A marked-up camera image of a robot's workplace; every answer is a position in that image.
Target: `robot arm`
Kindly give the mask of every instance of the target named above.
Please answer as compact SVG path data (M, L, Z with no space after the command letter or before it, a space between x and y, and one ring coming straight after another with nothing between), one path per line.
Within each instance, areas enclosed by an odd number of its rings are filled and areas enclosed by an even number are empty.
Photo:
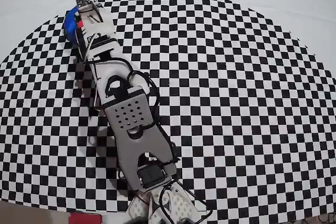
M104 110L114 132L119 166L132 190L143 193L166 185L176 174L174 145L151 109L149 84L159 98L148 74L136 70L122 53L111 14L96 0L76 0L76 40L81 60L90 65ZM155 161L139 160L145 153Z
M122 53L111 14L97 0L76 2L78 10L71 10L66 20L69 18L71 26L76 28L71 38L79 46L78 59L88 64L93 73L96 83L93 104L96 107L99 96L100 109L104 110L114 132L119 166L130 188L148 197L148 202L139 196L133 199L128 210L130 216L136 219L141 212L138 207L145 203L146 209L149 206L145 211L149 224L200 223L212 210L199 219L185 192L195 195L178 181L175 145L156 115L158 88L147 73L140 72L130 57ZM151 108L149 86L156 95ZM145 153L152 154L156 160L148 160Z

